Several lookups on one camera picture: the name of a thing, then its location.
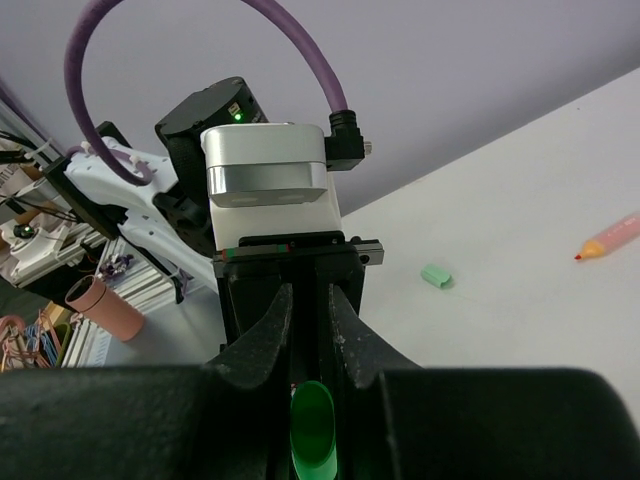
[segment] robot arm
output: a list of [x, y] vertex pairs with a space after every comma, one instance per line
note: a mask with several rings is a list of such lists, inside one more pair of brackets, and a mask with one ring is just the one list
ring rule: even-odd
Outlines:
[[217, 292], [211, 259], [188, 247], [154, 205], [159, 194], [171, 191], [178, 182], [169, 158], [127, 148], [114, 138], [107, 137], [105, 142], [110, 149], [145, 162], [153, 172], [151, 183], [136, 187], [123, 182], [99, 157], [85, 152], [68, 159], [66, 177], [86, 201], [121, 210], [114, 224], [127, 241], [167, 259]]

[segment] cable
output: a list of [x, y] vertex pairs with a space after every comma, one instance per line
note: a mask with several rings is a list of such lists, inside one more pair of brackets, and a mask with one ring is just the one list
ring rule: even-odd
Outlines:
[[18, 137], [17, 135], [14, 135], [13, 133], [5, 132], [4, 130], [0, 130], [0, 138], [4, 138], [5, 140], [9, 140], [13, 143], [17, 143], [18, 145], [22, 145], [23, 147], [30, 148], [31, 150], [36, 149], [36, 146], [31, 140]]
[[58, 359], [58, 352], [44, 329], [37, 323], [33, 323], [25, 328], [24, 333], [27, 337], [27, 349], [37, 353], [40, 350], [38, 343], [42, 343], [42, 349], [49, 360], [49, 365], [54, 366]]
[[[147, 162], [143, 162], [140, 157], [137, 155], [131, 155], [129, 153], [123, 152], [122, 150], [118, 150], [117, 148], [109, 148], [109, 152], [117, 158], [118, 160], [122, 160], [123, 162], [132, 164], [137, 170], [142, 172], [143, 177], [152, 177], [153, 172], [147, 165]], [[89, 142], [82, 142], [81, 145], [76, 145], [67, 150], [65, 156], [67, 158], [71, 158], [76, 153], [84, 153], [85, 155], [97, 155], [96, 151], [93, 149]]]
[[20, 150], [0, 150], [0, 165], [31, 165], [33, 160], [27, 158], [27, 155], [22, 147]]
[[36, 210], [40, 210], [42, 213], [45, 213], [47, 215], [51, 215], [52, 217], [56, 217], [56, 218], [58, 218], [60, 220], [66, 220], [66, 221], [74, 222], [74, 223], [82, 223], [82, 219], [78, 218], [78, 216], [75, 215], [75, 214], [61, 212], [60, 210], [56, 210], [54, 208], [45, 207], [43, 205], [36, 205], [34, 203], [28, 202], [26, 200], [23, 200], [22, 198], [18, 198], [18, 197], [15, 197], [15, 196], [7, 196], [7, 195], [0, 194], [0, 198], [13, 199], [16, 202], [21, 203], [22, 205], [25, 205], [25, 206], [31, 207], [31, 208], [35, 208]]
[[[64, 59], [64, 83], [73, 115], [97, 155], [124, 181], [137, 186], [148, 185], [151, 178], [138, 177], [120, 164], [95, 131], [82, 90], [82, 64], [91, 35], [102, 19], [123, 0], [92, 0], [73, 29]], [[309, 33], [275, 0], [242, 0], [264, 15], [284, 33], [302, 54], [327, 97], [332, 112], [347, 110], [340, 81]]]
[[[30, 225], [29, 225], [28, 223], [27, 223], [27, 224], [23, 223], [22, 225], [16, 225], [16, 226], [23, 226], [23, 227], [24, 227], [24, 226], [29, 226], [29, 227], [30, 227]], [[43, 231], [45, 231], [45, 232], [46, 232], [46, 230], [44, 230], [44, 229], [42, 229], [42, 228], [38, 228], [38, 229], [31, 228], [31, 230], [33, 231], [33, 236], [28, 237], [28, 238], [25, 238], [25, 237], [16, 237], [16, 239], [18, 239], [18, 240], [22, 240], [22, 241], [23, 241], [23, 242], [25, 242], [25, 243], [26, 243], [26, 242], [28, 242], [29, 240], [32, 240], [32, 239], [36, 238], [36, 237], [46, 238], [47, 240], [55, 240], [55, 241], [58, 241], [58, 240], [64, 240], [64, 238], [61, 238], [61, 237], [50, 237], [50, 236], [48, 236], [48, 235], [43, 235], [42, 233], [40, 233], [40, 234], [39, 234], [39, 233], [38, 233], [38, 231], [39, 231], [39, 230], [43, 230]]]

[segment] green plastic cup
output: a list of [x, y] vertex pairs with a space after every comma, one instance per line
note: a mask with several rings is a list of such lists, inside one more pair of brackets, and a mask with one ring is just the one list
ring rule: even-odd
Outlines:
[[300, 480], [333, 480], [338, 473], [333, 399], [320, 382], [301, 383], [291, 398], [293, 466]]

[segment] green eraser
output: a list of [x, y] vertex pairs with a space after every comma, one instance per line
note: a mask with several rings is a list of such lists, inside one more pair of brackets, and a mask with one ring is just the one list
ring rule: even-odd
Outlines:
[[427, 265], [420, 272], [420, 276], [431, 285], [438, 288], [446, 288], [451, 285], [453, 277], [446, 270], [435, 265]]

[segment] wire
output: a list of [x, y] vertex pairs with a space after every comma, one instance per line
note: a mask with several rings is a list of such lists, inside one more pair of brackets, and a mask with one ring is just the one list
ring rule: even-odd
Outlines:
[[[140, 171], [143, 172], [143, 176], [139, 177], [125, 168], [109, 152], [104, 140], [95, 131], [82, 91], [82, 64], [91, 35], [102, 19], [122, 1], [92, 0], [85, 6], [67, 44], [64, 58], [64, 83], [73, 116], [98, 156], [124, 181], [132, 185], [144, 186], [151, 183], [151, 178], [146, 176], [142, 169]], [[264, 15], [296, 46], [316, 76], [332, 112], [346, 110], [347, 100], [340, 81], [318, 45], [302, 25], [275, 0], [242, 1]]]
[[17, 135], [14, 135], [13, 133], [5, 132], [4, 130], [0, 130], [0, 138], [4, 138], [5, 140], [9, 140], [13, 143], [17, 143], [18, 145], [22, 145], [23, 147], [30, 148], [31, 150], [36, 149], [36, 146], [31, 140], [18, 137]]
[[19, 150], [0, 150], [0, 164], [1, 165], [11, 165], [11, 164], [32, 164], [33, 160], [31, 158], [27, 158], [28, 153], [25, 153], [23, 150], [24, 147], [20, 147]]
[[36, 205], [34, 203], [28, 202], [16, 196], [7, 196], [7, 195], [0, 194], [0, 198], [15, 200], [17, 203], [21, 203], [22, 205], [27, 207], [35, 208], [36, 210], [40, 210], [42, 213], [51, 215], [52, 217], [55, 217], [60, 220], [66, 220], [68, 222], [74, 222], [74, 223], [82, 223], [82, 219], [78, 218], [78, 216], [75, 214], [61, 212], [60, 210], [45, 207], [43, 205]]
[[47, 240], [64, 240], [63, 238], [60, 238], [60, 237], [58, 237], [58, 238], [56, 238], [56, 237], [49, 237], [49, 236], [47, 236], [47, 235], [38, 235], [37, 233], [36, 233], [33, 237], [31, 237], [31, 238], [21, 238], [20, 240], [27, 241], [27, 240], [31, 240], [32, 238], [36, 238], [36, 237], [46, 238]]
[[46, 334], [42, 326], [36, 322], [25, 328], [24, 333], [27, 337], [27, 349], [30, 349], [34, 353], [37, 353], [40, 350], [39, 344], [41, 343], [42, 349], [44, 350], [44, 353], [49, 360], [49, 365], [54, 366], [56, 364], [56, 360], [58, 359], [58, 352], [56, 351], [53, 342]]

